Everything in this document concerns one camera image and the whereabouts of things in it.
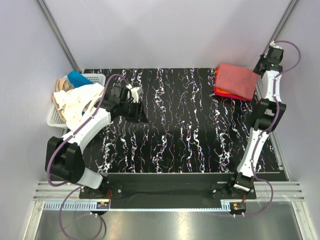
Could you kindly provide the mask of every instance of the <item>orange cloth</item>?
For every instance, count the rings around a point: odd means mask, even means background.
[[[219,66],[215,69],[215,78],[216,79],[218,78],[218,73],[219,73]],[[233,94],[232,92],[225,91],[225,90],[218,88],[218,87],[215,88],[215,91],[220,94]]]

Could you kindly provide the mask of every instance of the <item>white wall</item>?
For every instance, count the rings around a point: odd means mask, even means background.
[[[299,181],[312,222],[320,237],[320,1],[300,1],[279,40],[294,42],[301,50],[300,65],[280,82],[287,110],[276,132],[292,180]],[[284,47],[282,65],[297,61],[293,47]]]
[[[290,0],[46,0],[80,68],[252,67]]]
[[[0,239],[21,239],[45,175],[57,78],[71,71],[35,0],[0,1]]]

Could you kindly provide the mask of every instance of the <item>black platform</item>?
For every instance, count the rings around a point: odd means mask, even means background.
[[[117,119],[100,131],[84,151],[90,169],[99,173],[228,173],[241,161],[250,133],[246,120],[257,96],[252,102],[211,98],[215,68],[87,69],[85,73],[102,73],[107,79],[122,74],[134,87],[142,86],[149,120],[144,125]],[[279,172],[270,140],[256,170]]]

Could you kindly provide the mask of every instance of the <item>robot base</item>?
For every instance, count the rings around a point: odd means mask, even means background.
[[[215,200],[226,200],[226,199],[257,199],[255,187],[252,187],[251,191],[246,192],[238,188],[230,186],[228,183],[214,183],[211,184],[210,191],[212,198]]]
[[[121,199],[123,195],[124,185],[121,182],[108,182],[107,187],[103,188],[103,191],[93,189],[88,186],[84,186],[81,189],[79,198],[80,199],[108,199],[108,190],[111,190],[111,199]]]

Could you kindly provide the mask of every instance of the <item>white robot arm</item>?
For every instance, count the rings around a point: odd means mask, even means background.
[[[260,56],[253,70],[254,73],[262,77],[262,98],[250,116],[250,137],[244,156],[231,180],[225,186],[213,191],[214,199],[230,197],[238,199],[253,190],[253,170],[255,171],[256,169],[262,148],[286,110],[286,105],[281,103],[279,93],[280,73],[283,71],[282,66],[279,64],[282,61],[283,53],[284,51],[280,46],[271,42],[267,54]],[[279,108],[278,116],[274,119],[277,108]]]
[[[54,157],[50,167],[50,174],[73,184],[87,186],[98,192],[106,192],[106,182],[102,176],[85,167],[82,153],[88,143],[105,126],[117,117],[124,117],[128,122],[147,123],[141,102],[143,90],[141,87],[126,87],[115,85],[110,95],[104,97],[103,102],[92,117],[80,130],[70,131],[61,138],[52,137],[47,144],[45,170],[54,151],[69,139],[59,153]]]

